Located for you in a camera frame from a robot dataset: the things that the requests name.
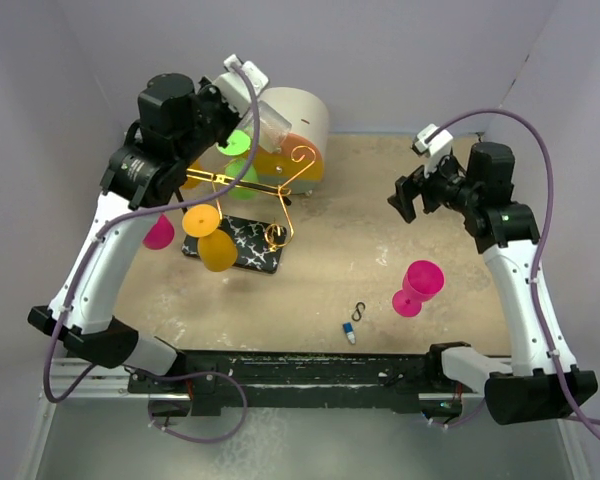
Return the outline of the green wine glass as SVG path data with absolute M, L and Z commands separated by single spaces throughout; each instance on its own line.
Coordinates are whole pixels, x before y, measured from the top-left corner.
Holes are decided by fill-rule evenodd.
M 217 146 L 217 150 L 225 157 L 229 158 L 224 167 L 224 174 L 230 177 L 237 177 L 243 170 L 251 147 L 251 137 L 241 130 L 234 130 L 227 140 L 225 147 Z M 251 200 L 256 192 L 247 188 L 236 186 L 228 195 L 235 200 Z

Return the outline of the clear wine glass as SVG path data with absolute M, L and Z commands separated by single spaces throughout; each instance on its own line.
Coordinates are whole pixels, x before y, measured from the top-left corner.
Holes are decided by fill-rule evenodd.
M 259 100 L 257 106 L 259 114 L 258 146 L 268 153 L 279 152 L 282 143 L 290 133 L 291 123 L 266 101 Z M 238 124 L 238 129 L 254 140 L 255 125 L 253 111 L 249 109 Z

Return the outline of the orange wine glass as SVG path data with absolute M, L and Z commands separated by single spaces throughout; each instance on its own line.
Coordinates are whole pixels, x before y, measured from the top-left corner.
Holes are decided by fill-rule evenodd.
M 201 180 L 198 178 L 191 177 L 190 173 L 192 170 L 199 171 L 201 169 L 202 169 L 202 167 L 201 167 L 200 161 L 199 160 L 194 161 L 187 169 L 186 179 L 185 179 L 185 182 L 181 185 L 181 189 L 191 190 L 191 189 L 194 189 L 196 186 L 198 186 L 201 183 Z
M 220 211 L 209 204 L 190 207 L 184 214 L 184 232 L 197 241 L 198 256 L 211 272 L 222 272 L 234 265 L 238 258 L 232 238 L 221 229 Z

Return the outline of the pink wine glass front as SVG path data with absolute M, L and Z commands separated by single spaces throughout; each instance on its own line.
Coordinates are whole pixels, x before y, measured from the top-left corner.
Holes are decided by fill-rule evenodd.
M 417 316 L 423 305 L 433 299 L 444 287 L 441 268 L 428 260 L 417 260 L 407 269 L 401 289 L 392 297 L 392 306 L 402 317 Z

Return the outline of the pink wine glass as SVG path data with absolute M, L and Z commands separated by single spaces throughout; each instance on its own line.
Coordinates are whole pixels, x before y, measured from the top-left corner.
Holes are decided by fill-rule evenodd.
M 175 237 L 175 228 L 168 217 L 161 214 L 156 223 L 144 237 L 142 244 L 150 250 L 162 250 L 168 247 Z
M 444 287 L 441 268 L 428 260 L 417 260 L 407 269 L 401 289 L 392 297 L 392 306 L 402 317 L 417 316 L 423 305 L 433 299 Z

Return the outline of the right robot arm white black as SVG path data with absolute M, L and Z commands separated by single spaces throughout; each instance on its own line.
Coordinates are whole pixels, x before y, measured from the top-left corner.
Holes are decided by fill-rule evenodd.
M 436 391 L 457 382 L 469 387 L 483 396 L 500 425 L 573 414 L 598 383 L 594 372 L 578 367 L 534 263 L 540 234 L 531 208 L 512 199 L 513 152 L 499 143 L 476 143 L 463 167 L 449 146 L 428 148 L 417 141 L 412 148 L 427 162 L 396 180 L 389 204 L 408 223 L 416 218 L 415 198 L 421 198 L 425 213 L 444 206 L 463 216 L 497 288 L 511 343 L 508 364 L 464 342 L 434 344 L 426 383 Z

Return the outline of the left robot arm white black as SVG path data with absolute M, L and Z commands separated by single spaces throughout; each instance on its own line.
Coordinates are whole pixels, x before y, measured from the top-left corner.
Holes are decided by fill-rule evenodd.
M 139 117 L 109 159 L 79 255 L 50 303 L 31 308 L 30 325 L 92 364 L 151 372 L 164 392 L 182 387 L 181 353 L 118 320 L 114 306 L 137 251 L 187 169 L 210 147 L 227 143 L 263 88 L 238 71 L 199 82 L 177 73 L 148 81 L 138 96 Z

